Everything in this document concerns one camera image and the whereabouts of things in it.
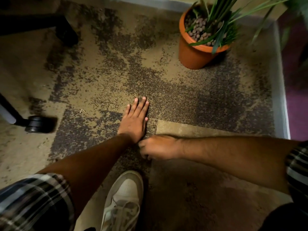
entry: pot rim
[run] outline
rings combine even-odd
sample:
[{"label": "pot rim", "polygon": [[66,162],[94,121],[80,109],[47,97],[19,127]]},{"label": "pot rim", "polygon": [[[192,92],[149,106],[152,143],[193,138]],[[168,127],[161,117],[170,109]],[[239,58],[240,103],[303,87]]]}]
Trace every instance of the pot rim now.
[{"label": "pot rim", "polygon": [[[179,21],[179,28],[180,28],[181,35],[182,35],[182,37],[185,39],[185,41],[188,44],[196,43],[196,41],[193,40],[187,32],[185,32],[184,19],[185,19],[185,16],[186,16],[187,12],[190,11],[190,9],[191,8],[189,8],[187,11],[185,11],[182,14],[182,16],[180,18],[180,21]],[[212,46],[206,46],[206,45],[198,45],[198,46],[191,46],[191,47],[193,47],[193,48],[195,48],[197,50],[206,52],[206,53],[212,53],[212,50],[213,50]],[[218,47],[216,53],[223,52],[223,51],[227,50],[229,47],[230,47],[230,45],[224,45],[222,47]]]}]

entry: plaid shirt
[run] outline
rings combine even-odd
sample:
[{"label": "plaid shirt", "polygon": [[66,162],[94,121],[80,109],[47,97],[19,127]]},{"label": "plaid shirt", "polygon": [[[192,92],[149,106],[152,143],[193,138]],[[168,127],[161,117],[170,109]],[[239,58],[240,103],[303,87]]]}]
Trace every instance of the plaid shirt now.
[{"label": "plaid shirt", "polygon": [[[286,166],[290,194],[295,205],[299,207],[297,218],[307,220],[308,141],[300,143],[290,152],[286,158]],[[75,216],[70,193],[69,184],[63,176],[52,173],[35,174],[0,190],[0,230],[72,231]],[[277,229],[277,226],[268,229],[271,226],[268,221],[269,218],[260,230]],[[294,228],[296,221],[291,222]]]}]

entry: hand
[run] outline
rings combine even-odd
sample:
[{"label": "hand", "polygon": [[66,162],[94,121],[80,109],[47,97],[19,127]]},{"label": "hand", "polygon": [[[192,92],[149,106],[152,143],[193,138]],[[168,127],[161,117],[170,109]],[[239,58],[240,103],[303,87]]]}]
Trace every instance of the hand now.
[{"label": "hand", "polygon": [[118,135],[127,134],[133,143],[137,143],[145,134],[148,122],[148,118],[145,115],[148,109],[149,102],[146,97],[142,97],[139,105],[138,98],[135,98],[132,107],[128,104],[118,129]]},{"label": "hand", "polygon": [[139,143],[140,154],[146,159],[174,159],[180,156],[181,140],[166,135],[153,135]]}]

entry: person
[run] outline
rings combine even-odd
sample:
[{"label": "person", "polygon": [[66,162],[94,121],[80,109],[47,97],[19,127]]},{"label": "person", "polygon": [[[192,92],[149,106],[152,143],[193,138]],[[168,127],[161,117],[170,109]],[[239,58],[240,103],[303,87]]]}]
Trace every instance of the person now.
[{"label": "person", "polygon": [[[0,229],[73,230],[76,219],[122,152],[144,136],[148,107],[145,97],[140,103],[135,98],[127,105],[116,136],[0,190]],[[307,229],[308,142],[154,135],[140,141],[139,147],[144,158],[192,160],[290,194],[294,203],[273,211],[260,230]],[[101,230],[133,230],[142,199],[140,174],[124,172],[106,198]]]}]

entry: terracotta pot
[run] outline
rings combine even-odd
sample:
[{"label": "terracotta pot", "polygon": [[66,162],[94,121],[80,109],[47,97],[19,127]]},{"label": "terracotta pot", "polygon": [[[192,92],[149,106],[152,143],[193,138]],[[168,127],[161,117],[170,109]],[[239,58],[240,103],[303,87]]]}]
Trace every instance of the terracotta pot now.
[{"label": "terracotta pot", "polygon": [[225,45],[219,47],[215,54],[212,54],[213,47],[206,46],[206,45],[198,45],[198,46],[189,46],[190,43],[195,43],[196,41],[193,40],[187,32],[185,32],[184,20],[188,9],[184,12],[180,19],[180,43],[179,43],[179,60],[183,66],[189,69],[201,69],[214,57],[218,55],[218,53],[227,50],[230,46]]}]

